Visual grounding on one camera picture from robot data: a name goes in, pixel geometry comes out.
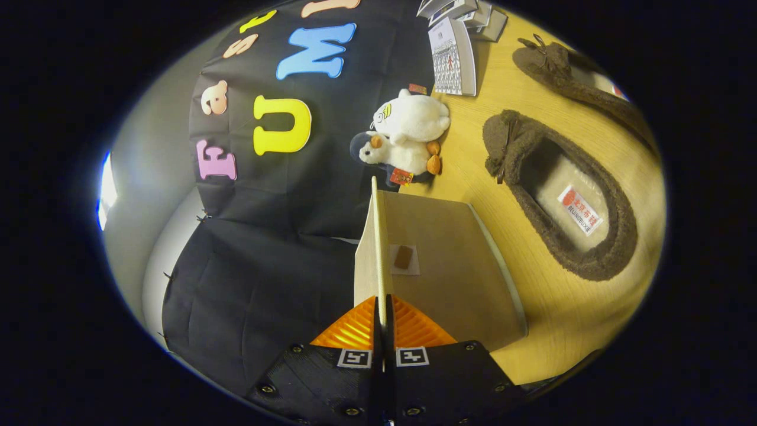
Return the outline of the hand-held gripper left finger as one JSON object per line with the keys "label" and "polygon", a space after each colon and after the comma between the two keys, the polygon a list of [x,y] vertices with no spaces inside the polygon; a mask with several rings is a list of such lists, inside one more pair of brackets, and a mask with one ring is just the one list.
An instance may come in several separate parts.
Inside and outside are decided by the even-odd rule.
{"label": "hand-held gripper left finger", "polygon": [[246,400],[297,425],[382,425],[384,347],[379,303],[369,297],[310,343],[292,343]]}

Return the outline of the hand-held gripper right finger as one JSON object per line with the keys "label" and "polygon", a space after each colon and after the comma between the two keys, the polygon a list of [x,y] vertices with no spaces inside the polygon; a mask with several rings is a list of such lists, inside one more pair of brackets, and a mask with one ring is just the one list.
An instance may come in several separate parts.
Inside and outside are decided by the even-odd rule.
{"label": "hand-held gripper right finger", "polygon": [[455,340],[413,305],[386,296],[387,425],[487,425],[526,393],[477,340]]}

